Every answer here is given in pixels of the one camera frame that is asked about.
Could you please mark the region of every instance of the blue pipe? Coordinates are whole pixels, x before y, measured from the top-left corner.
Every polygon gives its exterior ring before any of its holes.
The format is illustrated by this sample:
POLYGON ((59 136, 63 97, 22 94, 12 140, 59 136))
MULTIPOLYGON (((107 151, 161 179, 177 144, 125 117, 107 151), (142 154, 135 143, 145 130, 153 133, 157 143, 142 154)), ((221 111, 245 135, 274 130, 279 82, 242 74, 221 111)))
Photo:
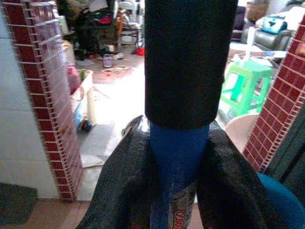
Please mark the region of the blue pipe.
POLYGON ((151 204, 151 229, 185 228, 190 222, 208 131, 209 125, 174 130, 151 123, 150 144, 159 180, 151 204))

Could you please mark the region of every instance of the red brick column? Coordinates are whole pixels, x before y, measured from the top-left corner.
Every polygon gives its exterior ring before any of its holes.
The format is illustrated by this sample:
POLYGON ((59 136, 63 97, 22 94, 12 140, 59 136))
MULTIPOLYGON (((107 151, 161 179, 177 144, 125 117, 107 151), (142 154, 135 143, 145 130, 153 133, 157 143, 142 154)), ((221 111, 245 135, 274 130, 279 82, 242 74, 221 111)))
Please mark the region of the red brick column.
POLYGON ((73 201, 82 168, 56 4, 4 0, 2 6, 60 197, 73 201))
POLYGON ((305 17, 290 44, 243 151, 264 172, 305 101, 305 17))

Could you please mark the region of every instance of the dark green mat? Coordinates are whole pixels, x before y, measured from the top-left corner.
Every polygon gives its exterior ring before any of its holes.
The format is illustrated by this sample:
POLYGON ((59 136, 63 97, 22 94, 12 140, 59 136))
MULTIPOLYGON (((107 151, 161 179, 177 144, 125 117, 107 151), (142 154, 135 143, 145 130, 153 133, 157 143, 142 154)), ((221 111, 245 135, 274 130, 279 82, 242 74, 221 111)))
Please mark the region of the dark green mat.
POLYGON ((36 199, 35 188, 0 183, 0 225, 25 223, 36 199))

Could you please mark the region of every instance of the black cylinder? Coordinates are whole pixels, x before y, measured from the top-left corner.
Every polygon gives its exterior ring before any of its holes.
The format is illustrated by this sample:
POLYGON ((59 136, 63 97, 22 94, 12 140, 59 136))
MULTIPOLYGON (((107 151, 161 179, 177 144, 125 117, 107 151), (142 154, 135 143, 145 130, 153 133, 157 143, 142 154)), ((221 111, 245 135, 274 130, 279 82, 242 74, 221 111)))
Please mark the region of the black cylinder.
POLYGON ((217 113, 237 0, 147 0, 145 114, 194 129, 217 113))

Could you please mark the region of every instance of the pillow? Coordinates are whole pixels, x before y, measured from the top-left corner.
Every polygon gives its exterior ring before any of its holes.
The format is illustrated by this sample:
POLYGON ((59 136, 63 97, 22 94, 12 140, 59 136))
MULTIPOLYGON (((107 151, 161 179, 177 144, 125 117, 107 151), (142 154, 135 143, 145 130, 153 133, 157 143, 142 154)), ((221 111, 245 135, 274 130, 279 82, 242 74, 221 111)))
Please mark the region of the pillow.
POLYGON ((95 0, 89 5, 89 11, 93 12, 107 7, 108 4, 106 0, 95 0))

